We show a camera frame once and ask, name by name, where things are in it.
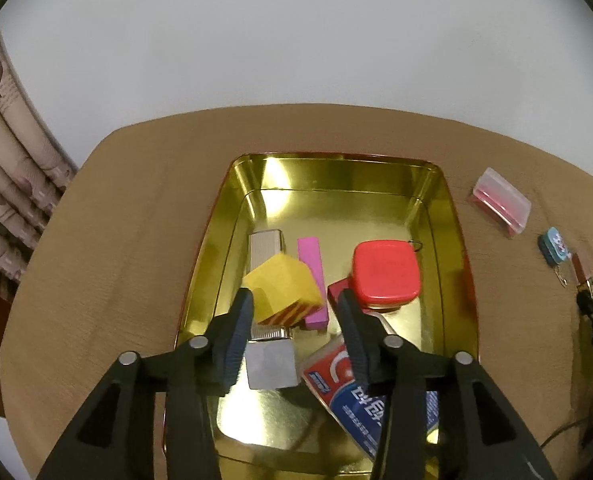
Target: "white wall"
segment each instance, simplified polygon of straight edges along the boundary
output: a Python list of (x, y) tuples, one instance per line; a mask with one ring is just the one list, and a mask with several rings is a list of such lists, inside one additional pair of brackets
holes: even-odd
[(10, 0), (0, 23), (78, 164), (150, 118), (329, 102), (465, 121), (593, 174), (583, 0)]
[(14, 446), (8, 423), (0, 417), (0, 461), (15, 480), (30, 480), (19, 453)]

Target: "blue keychain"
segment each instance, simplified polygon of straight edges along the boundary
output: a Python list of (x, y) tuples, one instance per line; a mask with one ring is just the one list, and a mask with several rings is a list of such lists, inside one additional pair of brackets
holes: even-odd
[(567, 286), (567, 280), (561, 275), (559, 266), (570, 257), (570, 252), (559, 230), (556, 227), (547, 229), (545, 234), (538, 237), (538, 247), (547, 264), (554, 269), (561, 285)]

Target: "metal screw head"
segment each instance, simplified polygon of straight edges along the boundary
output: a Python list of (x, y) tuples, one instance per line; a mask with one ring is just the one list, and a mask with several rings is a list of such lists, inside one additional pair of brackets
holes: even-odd
[(385, 346), (389, 348), (401, 348), (403, 346), (403, 338), (400, 335), (390, 334), (383, 338)]
[(190, 346), (192, 348), (205, 348), (206, 346), (208, 346), (208, 338), (205, 337), (204, 335), (197, 335), (195, 337), (193, 337), (192, 339), (190, 339)]
[(454, 358), (462, 365), (471, 365), (474, 358), (468, 352), (457, 352)]
[(118, 356), (118, 362), (122, 365), (131, 365), (136, 362), (136, 352), (123, 352), (121, 355)]

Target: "red container lid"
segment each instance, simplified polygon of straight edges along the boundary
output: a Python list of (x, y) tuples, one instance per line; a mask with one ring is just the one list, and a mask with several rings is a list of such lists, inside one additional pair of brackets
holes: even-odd
[(416, 255), (404, 240), (370, 240), (354, 249), (352, 277), (356, 295), (366, 304), (403, 304), (420, 292)]

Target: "yellow sponge block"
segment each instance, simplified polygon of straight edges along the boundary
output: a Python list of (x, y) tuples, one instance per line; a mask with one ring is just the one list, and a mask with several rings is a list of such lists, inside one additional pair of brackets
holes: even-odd
[(254, 321), (292, 326), (323, 305), (310, 268), (278, 253), (243, 278), (254, 297)]

